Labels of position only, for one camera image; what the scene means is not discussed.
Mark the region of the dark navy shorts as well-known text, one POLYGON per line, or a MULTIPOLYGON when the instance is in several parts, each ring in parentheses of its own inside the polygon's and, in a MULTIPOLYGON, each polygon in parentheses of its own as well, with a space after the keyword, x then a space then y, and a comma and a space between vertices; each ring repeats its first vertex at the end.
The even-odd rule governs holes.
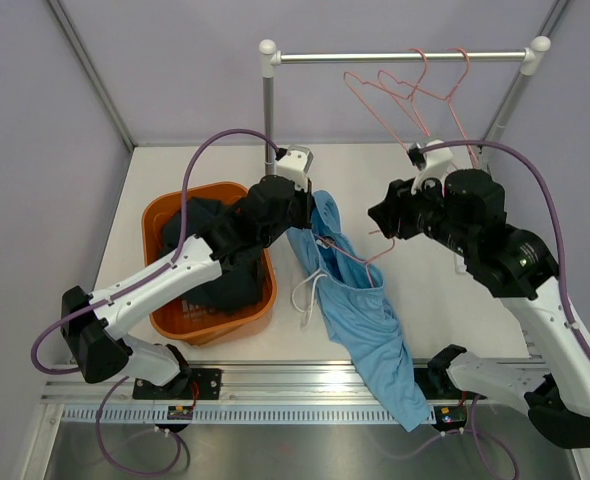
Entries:
MULTIPOLYGON (((186 235, 193 235, 225 208, 226 206, 217 199, 189 198, 186 202, 186 235)), ((190 305, 232 314, 241 308, 257 304, 263 298, 264 279, 264 268, 257 259, 184 292, 179 299, 190 305)))

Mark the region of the pink hanger of blue shorts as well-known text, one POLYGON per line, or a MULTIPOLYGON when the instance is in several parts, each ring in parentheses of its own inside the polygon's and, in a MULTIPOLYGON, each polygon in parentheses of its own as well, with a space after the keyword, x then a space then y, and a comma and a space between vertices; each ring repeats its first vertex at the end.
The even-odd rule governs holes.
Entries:
POLYGON ((373 278, 372 278, 372 274, 371 274, 371 265, 376 260, 378 260, 381 257, 384 257, 385 255, 390 253, 396 246, 396 240, 392 239, 391 245, 389 247, 385 248, 384 250, 378 252, 377 254, 375 254, 369 258, 362 259, 361 257, 358 257, 358 256, 350 253, 348 250, 341 248, 339 246, 339 244, 336 242, 336 240, 330 236, 323 236, 323 235, 315 234, 314 237, 316 239, 316 243, 319 246, 322 246, 323 248, 326 248, 326 249, 331 248, 331 249, 341 253, 345 257, 351 259, 353 262, 361 265, 366 273, 366 277, 367 277, 367 280, 368 280, 371 288, 373 288, 375 286, 373 278))

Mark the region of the light blue shorts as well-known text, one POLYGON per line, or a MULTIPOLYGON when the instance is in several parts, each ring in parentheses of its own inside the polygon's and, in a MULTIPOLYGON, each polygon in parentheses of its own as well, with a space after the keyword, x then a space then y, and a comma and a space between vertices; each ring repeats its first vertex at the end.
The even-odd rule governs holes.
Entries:
POLYGON ((311 303, 319 306, 329 339, 347 350, 370 393, 410 432, 429 419, 430 408, 415 382, 412 354, 385 296, 383 274, 371 265, 371 288, 361 265, 316 243, 315 234, 330 236, 357 256, 331 194, 318 190, 313 198, 311 228, 286 233, 305 275, 299 285, 311 286, 311 303))

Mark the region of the pink hanger of navy shorts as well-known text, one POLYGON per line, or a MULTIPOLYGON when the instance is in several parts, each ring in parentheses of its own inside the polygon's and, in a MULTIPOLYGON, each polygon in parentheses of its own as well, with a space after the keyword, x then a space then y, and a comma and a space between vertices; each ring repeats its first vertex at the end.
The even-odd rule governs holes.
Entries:
POLYGON ((419 134, 425 138, 430 136, 430 130, 423 119, 417 105, 417 94, 425 79, 429 62, 424 51, 419 48, 411 48, 421 59, 421 70, 415 80, 404 80, 394 75, 391 71, 380 69, 375 80, 360 77, 357 73, 345 71, 342 80, 345 87, 353 94, 367 112, 377 123, 398 143, 405 151, 409 149, 407 140, 403 140, 398 127, 392 124, 385 113, 380 112, 384 98, 389 99, 397 108, 402 117, 415 127, 419 134))

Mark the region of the pink hanger of green shorts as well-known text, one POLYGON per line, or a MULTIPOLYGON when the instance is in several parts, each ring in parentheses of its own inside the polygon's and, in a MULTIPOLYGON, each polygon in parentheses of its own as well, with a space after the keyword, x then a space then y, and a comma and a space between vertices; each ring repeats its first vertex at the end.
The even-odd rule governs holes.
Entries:
POLYGON ((457 113, 455 111, 455 108, 453 105, 453 99, 454 99, 455 94, 458 92, 459 87, 461 86, 463 81, 466 79, 466 77, 468 76, 469 71, 470 71, 471 59, 470 59, 470 55, 469 55, 468 51, 462 47, 454 47, 454 48, 448 49, 448 52, 459 53, 461 55, 462 59, 465 62, 465 67, 464 67, 462 74, 458 77, 458 79, 455 81, 455 83, 450 87, 448 92, 443 95, 435 93, 430 90, 427 90, 426 88, 423 87, 423 80, 425 79, 425 77, 429 73, 429 60, 428 60, 426 53, 423 50, 421 50, 419 48, 412 48, 411 51, 418 53, 421 57, 423 67, 422 67, 422 71, 421 71, 418 79, 415 80, 414 82, 401 80, 401 79, 398 79, 391 72, 384 70, 384 69, 380 69, 377 72, 377 82, 378 82, 379 86, 388 93, 388 95, 394 100, 394 102, 398 105, 398 107, 402 111, 404 111, 405 114, 411 120, 414 121, 414 123, 421 129, 421 131, 427 137, 430 136, 430 130, 429 130, 427 124, 424 122, 424 119, 419 111, 419 108, 417 105, 417 96, 418 95, 426 96, 428 98, 431 98, 432 100, 444 103, 449 110, 449 113, 450 113, 452 120, 454 121, 454 123, 457 127, 457 130, 459 131, 461 138, 464 140, 467 140, 468 139, 467 132, 465 131, 464 126, 461 123, 459 116, 457 115, 457 113), (408 92, 406 94, 398 93, 392 87, 388 86, 388 84, 387 84, 388 80, 393 81, 397 86, 407 87, 408 92))

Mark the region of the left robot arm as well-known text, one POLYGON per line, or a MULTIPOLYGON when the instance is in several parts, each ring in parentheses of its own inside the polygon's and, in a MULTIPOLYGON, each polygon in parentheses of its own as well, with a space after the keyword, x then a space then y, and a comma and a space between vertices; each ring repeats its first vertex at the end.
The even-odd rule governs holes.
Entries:
POLYGON ((62 297, 61 333, 89 384, 116 375, 141 379, 166 397, 183 396, 192 376, 172 345, 130 336, 144 317, 181 294, 258 260, 290 228, 306 229, 314 209, 312 182, 267 175, 247 194, 169 253, 120 285, 62 297))

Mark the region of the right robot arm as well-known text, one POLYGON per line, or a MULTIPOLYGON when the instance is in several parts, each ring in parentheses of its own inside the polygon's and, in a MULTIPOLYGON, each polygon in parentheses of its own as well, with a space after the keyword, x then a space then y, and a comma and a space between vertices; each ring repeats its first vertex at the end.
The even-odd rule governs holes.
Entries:
POLYGON ((395 180, 368 215, 387 238, 423 234, 460 256, 530 334, 548 369, 527 374, 451 344, 428 364, 432 392, 480 394, 527 416, 560 448, 590 448, 590 338, 564 310, 561 270, 544 241, 507 222, 504 188, 475 169, 444 181, 395 180))

